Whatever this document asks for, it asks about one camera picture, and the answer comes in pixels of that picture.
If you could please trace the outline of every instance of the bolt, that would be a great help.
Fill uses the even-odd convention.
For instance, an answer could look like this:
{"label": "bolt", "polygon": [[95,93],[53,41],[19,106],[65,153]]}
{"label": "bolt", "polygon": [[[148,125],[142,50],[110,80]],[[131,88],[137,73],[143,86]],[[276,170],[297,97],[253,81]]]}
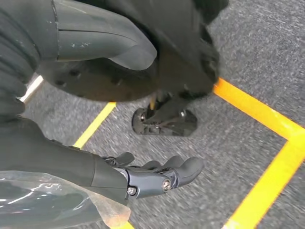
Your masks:
{"label": "bolt", "polygon": [[181,115],[182,118],[184,118],[184,117],[185,117],[186,113],[185,113],[185,111],[181,111],[181,112],[180,112],[180,115]]}
{"label": "bolt", "polygon": [[170,180],[165,179],[162,184],[162,190],[163,192],[167,192],[170,189]]}
{"label": "bolt", "polygon": [[136,188],[135,188],[135,187],[129,187],[127,189],[127,193],[130,194],[130,195],[133,196],[133,195],[135,195],[136,193]]}

